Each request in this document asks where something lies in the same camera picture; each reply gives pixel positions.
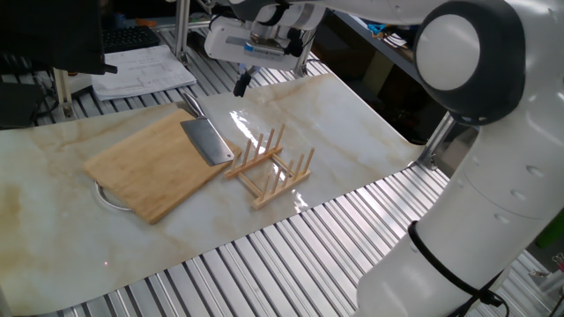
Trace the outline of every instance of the marble-pattern mat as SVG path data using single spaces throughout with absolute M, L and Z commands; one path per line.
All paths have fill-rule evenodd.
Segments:
M 280 157 L 296 160 L 315 146 L 310 178 L 256 211 L 240 182 L 217 177 L 147 225 L 103 207 L 81 166 L 176 105 L 0 131 L 0 285 L 15 315 L 53 312 L 136 282 L 397 172 L 422 150 L 332 74 L 258 87 L 243 99 L 199 100 L 241 148 L 285 123 Z M 262 184 L 276 172 L 265 163 L 248 176 Z

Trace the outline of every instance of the document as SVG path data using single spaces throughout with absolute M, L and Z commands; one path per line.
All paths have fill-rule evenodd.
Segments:
M 106 63 L 117 66 L 117 74 L 92 76 L 93 88 L 100 100 L 139 96 L 196 83 L 196 78 L 166 45 L 106 54 Z

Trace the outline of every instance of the wooden peg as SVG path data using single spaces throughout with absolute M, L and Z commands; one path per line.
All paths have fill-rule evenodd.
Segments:
M 255 157 L 253 157 L 253 159 L 258 158 L 258 152 L 261 150 L 261 144 L 263 143 L 263 137 L 264 137 L 264 134 L 262 134 L 262 133 L 258 137 L 258 143 L 256 144 L 256 150 L 255 150 Z
M 235 166 L 237 165 L 237 159 L 240 157 L 241 152 L 238 151 L 235 153 L 235 157 L 233 158 L 233 163 L 231 163 L 231 172 L 235 170 Z
M 282 158 L 280 158 L 280 156 L 274 154 L 274 155 L 272 155 L 272 160 L 273 160 L 276 164 L 278 164 L 279 166 L 284 167 L 284 168 L 286 169 L 286 172 L 287 172 L 288 174 L 293 175 L 293 174 L 292 174 L 292 171 L 290 171 L 290 169 L 288 168 L 288 164 L 286 164 L 286 162 L 285 162 Z
M 243 164 L 241 166 L 245 166 L 247 164 L 247 158 L 249 157 L 249 150 L 250 150 L 250 139 L 247 141 L 247 149 L 245 150 L 245 156 L 243 157 Z
M 292 165 L 293 165 L 293 159 L 290 161 L 290 164 L 288 164 L 288 169 L 286 170 L 286 177 L 284 178 L 284 182 L 282 183 L 282 188 L 286 186 L 286 183 L 290 178 L 290 174 L 292 174 Z
M 308 171 L 309 163 L 311 163 L 311 158 L 314 156 L 314 152 L 315 147 L 311 148 L 311 151 L 309 152 L 308 160 L 306 161 L 306 166 L 303 169 L 303 173 L 306 173 Z
M 276 146 L 278 147 L 280 145 L 280 140 L 282 140 L 282 134 L 284 133 L 284 128 L 286 127 L 285 123 L 282 123 L 282 127 L 280 128 L 280 132 L 278 133 L 278 139 L 276 140 Z
M 271 130 L 271 134 L 268 136 L 268 142 L 266 143 L 266 150 L 264 150 L 265 153 L 268 153 L 268 150 L 271 148 L 273 136 L 274 136 L 274 129 Z
M 262 207 L 264 207 L 268 203 L 272 202 L 274 199 L 283 195 L 285 192 L 292 190 L 292 188 L 294 186 L 296 186 L 296 185 L 300 184 L 301 182 L 303 182 L 304 180 L 306 180 L 309 177 L 310 174 L 311 174 L 311 172 L 307 171 L 305 174 L 298 177 L 297 181 L 292 180 L 291 183 L 288 184 L 288 186 L 286 186 L 284 188 L 278 188 L 278 190 L 274 194 L 269 193 L 264 199 L 259 199 L 259 198 L 255 199 L 255 201 L 253 202 L 253 208 L 255 210 L 261 209 Z
M 282 168 L 278 167 L 278 173 L 276 174 L 276 179 L 274 179 L 274 186 L 272 187 L 271 194 L 276 192 L 276 187 L 278 186 L 278 181 L 280 180 L 280 173 L 282 173 Z
M 266 195 L 266 189 L 268 188 L 268 182 L 271 180 L 271 174 L 269 173 L 266 175 L 266 182 L 264 183 L 263 187 L 263 194 L 261 195 L 261 200 L 264 200 L 264 196 Z
M 255 195 L 257 198 L 260 197 L 263 193 L 261 193 L 261 190 L 258 189 L 258 187 L 253 184 L 252 181 L 250 181 L 249 178 L 247 178 L 247 176 L 245 176 L 244 173 L 240 173 L 239 175 L 239 179 L 242 181 L 243 185 L 247 186 L 247 188 L 253 192 L 253 195 Z
M 278 148 L 271 149 L 269 152 L 265 152 L 259 155 L 256 159 L 249 159 L 249 162 L 243 162 L 243 164 L 236 166 L 233 171 L 229 170 L 225 172 L 226 179 L 232 180 L 233 178 L 237 177 L 237 175 L 245 173 L 269 159 L 274 159 L 276 161 L 276 158 L 274 158 L 275 156 L 277 156 L 276 153 L 280 153 L 282 152 L 282 150 L 284 150 L 284 148 L 280 146 Z
M 294 181 L 298 180 L 298 175 L 300 174 L 300 167 L 301 167 L 301 162 L 303 161 L 303 157 L 304 157 L 304 155 L 301 154 L 300 160 L 298 160 L 298 166 L 296 167 L 296 173 L 293 176 Z

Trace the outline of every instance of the bamboo cutting board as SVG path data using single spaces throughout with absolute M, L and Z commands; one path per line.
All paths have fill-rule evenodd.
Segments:
M 180 122 L 194 120 L 178 109 L 122 140 L 82 168 L 150 225 L 231 164 L 208 166 Z M 239 149 L 226 140 L 233 152 Z

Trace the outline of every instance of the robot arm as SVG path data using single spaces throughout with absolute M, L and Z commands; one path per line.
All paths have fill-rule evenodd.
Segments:
M 434 258 L 473 289 L 504 270 L 564 206 L 564 41 L 557 41 L 562 1 L 231 5 L 239 19 L 212 23 L 208 54 L 282 70 L 297 61 L 285 52 L 295 38 L 290 30 L 315 27 L 325 8 L 386 23 L 421 23 L 415 64 L 423 87 L 455 120 L 483 127 L 416 232 Z M 360 279 L 355 316 L 446 316 L 471 298 L 419 252 L 411 233 Z
M 291 70 L 325 9 L 396 25 L 418 24 L 445 0 L 231 0 L 237 18 L 216 17 L 205 49 L 211 58 L 247 66 Z

